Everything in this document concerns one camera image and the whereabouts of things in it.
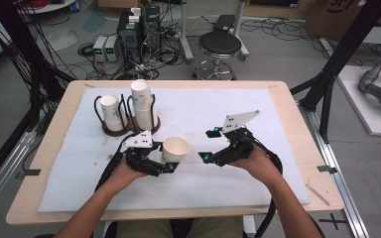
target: stacked paper cups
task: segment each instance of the stacked paper cups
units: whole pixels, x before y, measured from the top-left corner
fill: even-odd
[[[103,111],[104,123],[107,129],[112,132],[121,131],[124,127],[120,117],[123,119],[125,126],[128,124],[128,119],[126,117],[125,111],[120,107],[119,111],[119,100],[115,95],[104,95],[100,99],[101,109]]]
[[[153,111],[151,111],[154,97],[151,93],[148,82],[144,79],[134,80],[131,84],[131,91],[135,118],[138,127],[141,130],[153,130],[157,127],[159,120],[155,106],[153,106]]]

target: stool base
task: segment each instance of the stool base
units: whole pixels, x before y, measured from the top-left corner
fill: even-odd
[[[204,67],[206,64],[212,63],[212,68]],[[219,59],[203,61],[193,72],[193,78],[206,80],[216,77],[219,80],[235,80],[236,76],[230,65],[220,61]]]

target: stool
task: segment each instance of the stool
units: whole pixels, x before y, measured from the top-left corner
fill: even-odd
[[[203,61],[193,72],[193,78],[209,79],[213,76],[220,80],[234,80],[231,67],[221,61],[234,57],[241,49],[242,44],[238,38],[226,32],[213,31],[203,34],[199,39],[200,50],[213,57],[213,60]],[[212,68],[204,67],[212,63]]]

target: white paper cup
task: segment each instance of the white paper cup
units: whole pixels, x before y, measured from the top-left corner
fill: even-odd
[[[122,107],[120,107],[120,113],[119,113],[119,110],[118,110],[119,100],[117,99],[115,95],[108,94],[108,95],[102,96],[100,98],[100,104],[101,104],[101,110],[103,111],[103,119],[106,123],[118,122],[118,121],[121,122],[120,116],[122,116],[125,126],[128,124],[126,113]]]
[[[138,110],[134,107],[135,118],[138,124],[138,127],[141,130],[153,130],[153,122],[151,120],[151,108],[147,110]],[[153,119],[154,119],[154,127],[157,127],[159,124],[159,120],[157,118],[157,110],[156,107],[153,107]]]
[[[191,150],[190,144],[180,137],[170,137],[163,143],[162,161],[179,163]]]
[[[132,102],[134,108],[138,110],[147,110],[153,103],[153,94],[151,93],[148,82],[144,79],[136,79],[131,83]]]
[[[117,122],[104,122],[106,124],[107,129],[109,129],[112,132],[118,132],[123,129],[122,122],[117,121]]]

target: forearm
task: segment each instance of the forearm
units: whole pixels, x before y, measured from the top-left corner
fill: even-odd
[[[114,194],[101,187],[55,237],[89,238]]]
[[[320,234],[294,195],[287,182],[281,176],[268,184],[286,237],[320,237]]]

